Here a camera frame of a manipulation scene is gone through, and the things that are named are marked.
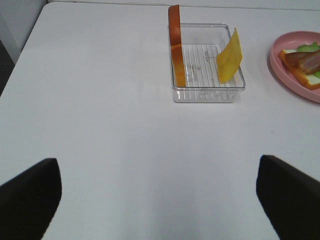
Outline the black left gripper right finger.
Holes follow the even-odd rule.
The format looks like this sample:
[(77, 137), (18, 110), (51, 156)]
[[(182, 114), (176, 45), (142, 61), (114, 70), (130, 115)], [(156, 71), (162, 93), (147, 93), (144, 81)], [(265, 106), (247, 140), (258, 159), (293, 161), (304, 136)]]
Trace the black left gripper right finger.
[(256, 194), (281, 240), (320, 238), (320, 183), (274, 155), (262, 155)]

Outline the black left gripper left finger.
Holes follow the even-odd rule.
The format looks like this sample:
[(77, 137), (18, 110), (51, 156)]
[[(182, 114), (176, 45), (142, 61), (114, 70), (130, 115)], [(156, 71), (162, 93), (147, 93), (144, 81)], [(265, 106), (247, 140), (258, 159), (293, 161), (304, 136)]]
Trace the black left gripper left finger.
[(62, 197), (58, 161), (46, 158), (0, 187), (0, 238), (40, 240)]

